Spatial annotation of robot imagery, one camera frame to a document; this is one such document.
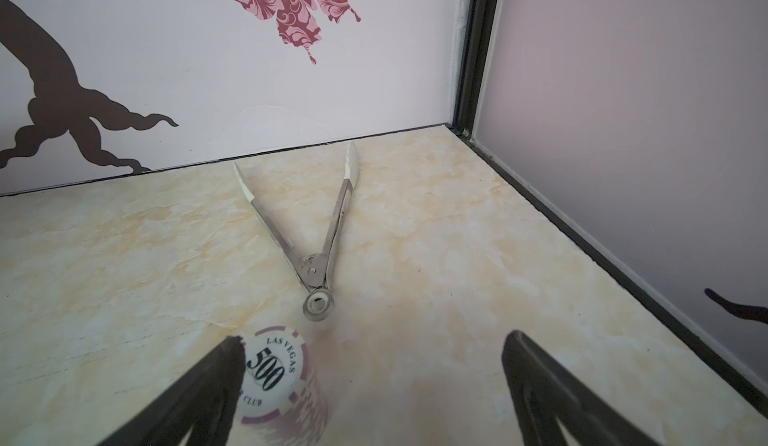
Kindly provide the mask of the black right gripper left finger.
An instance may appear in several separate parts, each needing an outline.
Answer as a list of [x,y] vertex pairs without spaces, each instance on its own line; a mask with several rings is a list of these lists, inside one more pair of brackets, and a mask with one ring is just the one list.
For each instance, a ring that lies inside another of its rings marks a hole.
[[103,445],[224,445],[245,374],[241,337],[229,336]]

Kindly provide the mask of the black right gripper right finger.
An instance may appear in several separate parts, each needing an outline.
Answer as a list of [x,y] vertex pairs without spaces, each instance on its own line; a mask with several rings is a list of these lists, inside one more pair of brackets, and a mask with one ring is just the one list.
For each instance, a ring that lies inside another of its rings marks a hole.
[[502,365],[526,445],[565,445],[567,430],[581,445],[654,445],[520,330],[505,339]]

